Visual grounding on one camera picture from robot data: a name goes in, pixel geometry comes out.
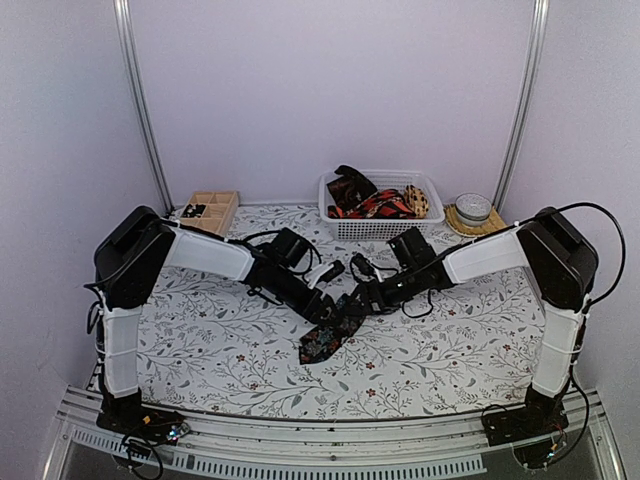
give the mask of plastic basket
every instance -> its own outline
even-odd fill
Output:
[[[320,209],[320,218],[329,226],[333,238],[336,240],[390,240],[411,227],[417,227],[423,235],[428,235],[434,225],[444,222],[442,201],[433,184],[424,174],[391,170],[361,170],[361,172],[379,190],[395,188],[403,193],[407,185],[414,185],[421,189],[429,201],[427,218],[421,220],[329,218],[327,208],[330,205],[335,205],[335,202],[329,194],[327,183],[335,180],[339,175],[327,173],[320,178],[318,208]]]

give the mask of wicker placemat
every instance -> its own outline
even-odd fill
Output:
[[[481,237],[482,235],[495,232],[496,230],[500,230],[507,226],[507,224],[504,223],[504,220],[500,218],[500,215],[498,215],[495,208],[491,209],[489,220],[479,227],[469,227],[462,223],[458,218],[458,215],[456,215],[455,205],[446,205],[444,207],[444,214],[447,219],[447,223],[453,231],[463,237]]]

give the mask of robotic arm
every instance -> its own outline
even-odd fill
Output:
[[[522,226],[440,255],[417,229],[389,244],[402,271],[364,284],[370,299],[367,314],[395,310],[418,293],[450,288],[489,273],[514,267],[531,270],[546,321],[533,381],[523,408],[485,415],[483,424],[491,445],[550,433],[556,425],[566,428],[561,399],[581,349],[598,266],[595,249],[580,232],[557,210],[547,208]],[[363,261],[360,257],[356,266]]]
[[[99,297],[92,311],[99,317],[97,344],[102,372],[102,414],[98,425],[129,434],[138,429],[155,441],[176,440],[188,429],[176,412],[142,407],[137,378],[138,320],[163,267],[175,266],[213,273],[249,286],[249,295],[288,305],[317,325],[334,325],[342,317],[333,299],[316,288],[344,271],[339,262],[320,264],[306,274],[295,268],[314,247],[285,228],[269,243],[228,240],[159,218],[138,207],[98,247],[96,281],[85,285]],[[263,292],[269,292],[273,298]]]

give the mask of vent grille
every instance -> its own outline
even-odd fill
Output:
[[[117,456],[126,456],[118,437],[76,427],[74,441]],[[460,478],[485,473],[480,455],[407,465],[326,467],[273,466],[218,460],[197,453],[175,452],[165,466],[221,480],[422,480]]]

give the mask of floral print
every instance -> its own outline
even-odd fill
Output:
[[[240,207],[230,236],[285,226],[311,240],[325,262],[348,265],[361,252],[382,267],[397,266],[385,242],[334,241],[315,206]],[[427,241],[441,251],[465,239],[442,225]],[[298,268],[306,267],[302,262]],[[320,285],[334,299],[354,287],[347,272]],[[302,366],[299,339],[313,325],[286,306],[249,297],[245,286],[214,275],[163,269],[139,325],[144,399],[320,420],[448,414],[521,401],[543,327],[523,271],[434,292],[432,300],[433,313],[423,319],[401,312],[368,317],[331,358]],[[426,295],[406,305],[412,315],[428,308]]]

